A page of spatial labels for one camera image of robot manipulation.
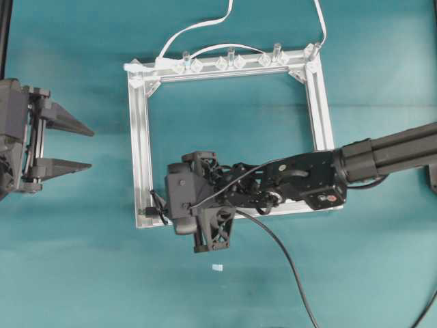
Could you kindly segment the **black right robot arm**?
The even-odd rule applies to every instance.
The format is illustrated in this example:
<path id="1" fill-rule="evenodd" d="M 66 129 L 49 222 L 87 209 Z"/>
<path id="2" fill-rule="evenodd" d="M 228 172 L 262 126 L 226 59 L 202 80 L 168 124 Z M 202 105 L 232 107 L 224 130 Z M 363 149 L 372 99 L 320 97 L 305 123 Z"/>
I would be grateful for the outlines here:
<path id="1" fill-rule="evenodd" d="M 213 152 L 193 152 L 167 168 L 163 214 L 176 234 L 193 235 L 195 252 L 215 251 L 229 247 L 239 208 L 267 215 L 288 200 L 313 210 L 337 207 L 349 189 L 435 162 L 433 123 L 261 165 L 221 165 Z"/>

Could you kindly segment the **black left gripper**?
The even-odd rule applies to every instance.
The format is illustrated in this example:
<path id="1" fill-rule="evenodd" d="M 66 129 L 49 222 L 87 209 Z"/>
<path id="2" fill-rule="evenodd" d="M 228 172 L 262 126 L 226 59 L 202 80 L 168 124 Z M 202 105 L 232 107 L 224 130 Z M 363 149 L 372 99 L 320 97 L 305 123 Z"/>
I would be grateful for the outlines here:
<path id="1" fill-rule="evenodd" d="M 22 86 L 18 79 L 1 81 L 1 197 L 36 193 L 42 181 L 91 168 L 91 164 L 44 158 L 44 129 L 93 137 L 94 132 L 61 105 L 51 93 Z"/>

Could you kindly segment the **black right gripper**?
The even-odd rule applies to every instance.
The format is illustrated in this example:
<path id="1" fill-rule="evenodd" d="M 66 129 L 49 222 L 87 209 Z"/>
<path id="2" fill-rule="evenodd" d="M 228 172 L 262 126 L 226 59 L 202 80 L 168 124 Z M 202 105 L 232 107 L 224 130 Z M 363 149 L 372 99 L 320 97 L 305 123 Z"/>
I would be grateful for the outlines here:
<path id="1" fill-rule="evenodd" d="M 229 247 L 236 209 L 214 196 L 218 170 L 215 153 L 202 151 L 167 166 L 165 215 L 177 235 L 194 237 L 195 253 Z"/>

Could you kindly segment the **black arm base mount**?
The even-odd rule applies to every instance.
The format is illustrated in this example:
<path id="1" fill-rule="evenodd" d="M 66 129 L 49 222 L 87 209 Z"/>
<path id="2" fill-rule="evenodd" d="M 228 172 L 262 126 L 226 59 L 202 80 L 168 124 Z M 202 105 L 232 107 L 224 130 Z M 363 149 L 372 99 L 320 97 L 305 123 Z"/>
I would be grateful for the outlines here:
<path id="1" fill-rule="evenodd" d="M 426 175 L 427 183 L 428 183 L 430 189 L 433 192 L 436 192 L 436 188 L 437 188 L 437 165 L 436 164 L 427 165 L 426 168 L 425 168 L 425 175 Z"/>

